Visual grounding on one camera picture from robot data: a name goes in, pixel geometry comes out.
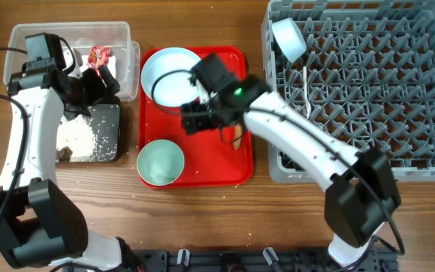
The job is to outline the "light blue plate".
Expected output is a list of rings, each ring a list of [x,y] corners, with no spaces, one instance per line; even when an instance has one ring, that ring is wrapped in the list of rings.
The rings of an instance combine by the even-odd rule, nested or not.
[[[179,107],[194,101],[199,96],[199,91],[190,84],[188,71],[200,60],[197,54],[185,48],[165,48],[151,54],[141,70],[143,91],[151,97],[153,83],[160,76],[183,70],[182,73],[173,73],[161,79],[154,90],[154,98],[165,107]]]

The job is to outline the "white plastic spoon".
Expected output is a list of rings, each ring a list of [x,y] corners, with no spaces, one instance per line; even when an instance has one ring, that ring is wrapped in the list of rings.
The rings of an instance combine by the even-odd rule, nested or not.
[[[307,67],[306,66],[303,66],[302,73],[303,73],[303,82],[304,82],[303,90],[304,90],[304,105],[305,105],[305,110],[306,110],[306,119],[309,120],[312,110],[311,110],[311,104],[310,104],[309,97],[308,97],[309,91],[308,91]]]

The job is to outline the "light blue bowl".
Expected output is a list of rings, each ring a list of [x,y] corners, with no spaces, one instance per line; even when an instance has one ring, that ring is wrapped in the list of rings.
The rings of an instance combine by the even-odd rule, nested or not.
[[[291,18],[271,24],[271,29],[282,53],[290,62],[295,62],[307,50],[303,34]]]

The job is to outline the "dark brown food lump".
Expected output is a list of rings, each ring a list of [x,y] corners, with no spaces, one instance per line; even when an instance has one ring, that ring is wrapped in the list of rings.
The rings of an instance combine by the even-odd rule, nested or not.
[[[64,147],[57,152],[58,162],[70,162],[73,151],[69,147]]]

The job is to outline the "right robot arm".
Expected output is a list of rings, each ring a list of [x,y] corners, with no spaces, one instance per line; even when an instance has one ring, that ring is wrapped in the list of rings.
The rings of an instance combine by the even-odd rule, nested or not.
[[[390,225],[405,247],[392,219],[401,198],[387,155],[346,144],[305,119],[262,79],[238,79],[215,54],[187,71],[189,81],[208,98],[180,108],[187,134],[241,124],[278,147],[308,172],[325,192],[325,221],[334,233],[328,254],[342,270],[353,270]]]

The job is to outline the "red snack wrapper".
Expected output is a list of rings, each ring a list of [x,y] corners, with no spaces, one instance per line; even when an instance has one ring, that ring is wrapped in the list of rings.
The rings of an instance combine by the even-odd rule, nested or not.
[[[90,54],[88,56],[88,68],[94,70],[99,76],[101,76],[99,68],[106,66],[110,61],[111,50],[105,46],[93,46],[91,47]]]

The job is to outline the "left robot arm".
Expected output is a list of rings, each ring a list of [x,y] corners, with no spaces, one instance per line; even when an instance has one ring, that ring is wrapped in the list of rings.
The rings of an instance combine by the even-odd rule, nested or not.
[[[61,119],[87,117],[86,137],[118,148],[121,104],[118,81],[107,67],[80,70],[67,63],[65,39],[27,36],[28,57],[13,74],[4,99],[13,120],[0,174],[0,253],[15,269],[129,271],[138,259],[119,237],[88,229],[79,208],[56,181],[57,131]]]

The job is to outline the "mint green bowl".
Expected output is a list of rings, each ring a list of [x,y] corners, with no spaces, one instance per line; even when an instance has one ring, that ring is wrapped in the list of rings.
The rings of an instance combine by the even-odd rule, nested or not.
[[[137,172],[147,184],[162,187],[175,182],[183,173],[185,157],[173,141],[149,142],[137,156]]]

